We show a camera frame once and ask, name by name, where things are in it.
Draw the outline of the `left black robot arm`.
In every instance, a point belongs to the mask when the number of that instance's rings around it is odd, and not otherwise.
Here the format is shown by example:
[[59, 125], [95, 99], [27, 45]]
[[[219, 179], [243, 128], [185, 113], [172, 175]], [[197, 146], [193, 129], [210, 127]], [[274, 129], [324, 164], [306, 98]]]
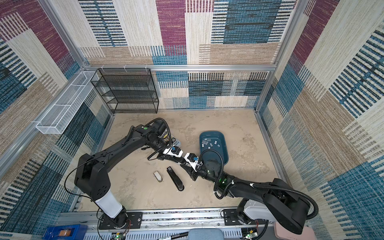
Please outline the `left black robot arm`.
[[160, 157], [172, 145], [172, 135], [166, 120], [155, 118], [145, 125], [131, 126], [128, 134], [107, 149], [93, 155], [84, 154], [74, 170], [74, 184], [104, 213], [106, 222], [115, 229], [128, 223], [125, 207], [111, 191], [110, 171], [136, 150], [147, 146], [154, 150], [148, 157]]

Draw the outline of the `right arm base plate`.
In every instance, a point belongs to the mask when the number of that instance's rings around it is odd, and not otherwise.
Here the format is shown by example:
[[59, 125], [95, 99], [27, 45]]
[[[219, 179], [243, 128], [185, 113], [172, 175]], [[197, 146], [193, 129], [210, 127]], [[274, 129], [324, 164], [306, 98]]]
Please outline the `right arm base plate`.
[[220, 213], [225, 226], [257, 225], [256, 220], [251, 220], [245, 214], [238, 214], [235, 209], [223, 209]]

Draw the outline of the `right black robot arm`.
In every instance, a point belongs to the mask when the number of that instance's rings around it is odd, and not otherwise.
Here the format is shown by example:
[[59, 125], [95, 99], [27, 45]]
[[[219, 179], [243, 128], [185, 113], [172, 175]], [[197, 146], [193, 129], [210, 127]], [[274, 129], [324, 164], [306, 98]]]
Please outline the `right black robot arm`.
[[213, 182], [213, 192], [219, 200], [228, 196], [262, 203], [282, 227], [298, 235], [303, 232], [306, 221], [319, 213], [314, 199], [294, 190], [281, 179], [264, 183], [242, 180], [226, 174], [223, 161], [219, 164], [218, 173], [209, 176], [211, 171], [204, 167], [202, 158], [193, 153], [182, 154], [181, 166], [193, 180], [201, 177]]

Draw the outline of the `teal plastic tray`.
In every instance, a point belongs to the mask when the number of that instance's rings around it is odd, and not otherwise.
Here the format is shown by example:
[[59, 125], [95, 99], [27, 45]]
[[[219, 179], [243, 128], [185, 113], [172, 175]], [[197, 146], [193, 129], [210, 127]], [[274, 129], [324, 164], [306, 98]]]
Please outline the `teal plastic tray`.
[[218, 155], [223, 159], [224, 165], [229, 161], [229, 154], [227, 149], [227, 144], [225, 136], [219, 131], [205, 131], [202, 132], [199, 136], [200, 141], [200, 153], [205, 150], [214, 150], [217, 154], [213, 152], [208, 152], [204, 154], [204, 157], [208, 157], [209, 160], [216, 160], [218, 163], [221, 163], [221, 160]]

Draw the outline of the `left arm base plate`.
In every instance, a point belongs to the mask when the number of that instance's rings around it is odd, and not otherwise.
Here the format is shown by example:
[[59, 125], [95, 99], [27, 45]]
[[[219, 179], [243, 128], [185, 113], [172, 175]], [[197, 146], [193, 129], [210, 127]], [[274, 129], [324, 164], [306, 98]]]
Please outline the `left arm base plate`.
[[99, 230], [139, 229], [142, 224], [143, 212], [121, 212], [114, 219], [103, 214], [98, 224]]

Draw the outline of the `small white mini stapler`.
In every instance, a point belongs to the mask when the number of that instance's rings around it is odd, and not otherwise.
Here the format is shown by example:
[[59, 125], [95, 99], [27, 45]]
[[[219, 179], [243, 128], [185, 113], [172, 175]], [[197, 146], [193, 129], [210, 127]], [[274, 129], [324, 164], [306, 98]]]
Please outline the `small white mini stapler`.
[[160, 173], [158, 171], [154, 172], [154, 176], [155, 176], [155, 178], [157, 179], [157, 181], [159, 183], [161, 183], [163, 181], [163, 178], [162, 178], [162, 176], [160, 175]]

